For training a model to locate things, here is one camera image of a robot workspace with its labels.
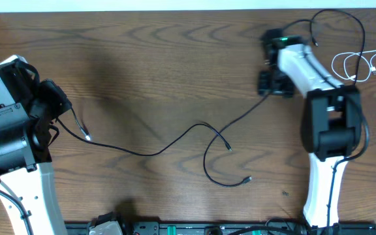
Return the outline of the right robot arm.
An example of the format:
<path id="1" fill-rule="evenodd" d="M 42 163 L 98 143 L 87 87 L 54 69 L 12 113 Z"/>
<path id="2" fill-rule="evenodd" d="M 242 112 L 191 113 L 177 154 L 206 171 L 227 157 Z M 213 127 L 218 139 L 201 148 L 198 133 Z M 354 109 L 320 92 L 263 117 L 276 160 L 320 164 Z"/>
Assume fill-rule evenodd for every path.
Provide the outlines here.
<path id="1" fill-rule="evenodd" d="M 302 37 L 276 28 L 260 39 L 268 70 L 260 73 L 258 94 L 291 97 L 299 91 L 304 99 L 300 138 L 310 175 L 303 214 L 309 229 L 329 229 L 339 223 L 342 177 L 362 134 L 359 90 L 333 78 Z"/>

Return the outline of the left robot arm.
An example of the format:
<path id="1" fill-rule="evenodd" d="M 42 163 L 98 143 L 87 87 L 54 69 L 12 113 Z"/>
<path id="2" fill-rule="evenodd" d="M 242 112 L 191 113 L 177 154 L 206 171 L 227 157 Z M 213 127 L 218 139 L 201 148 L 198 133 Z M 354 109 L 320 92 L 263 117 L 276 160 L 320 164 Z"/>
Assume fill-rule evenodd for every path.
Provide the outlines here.
<path id="1" fill-rule="evenodd" d="M 66 234 L 49 145 L 54 119 L 72 107 L 22 56 L 0 63 L 0 200 L 15 234 Z"/>

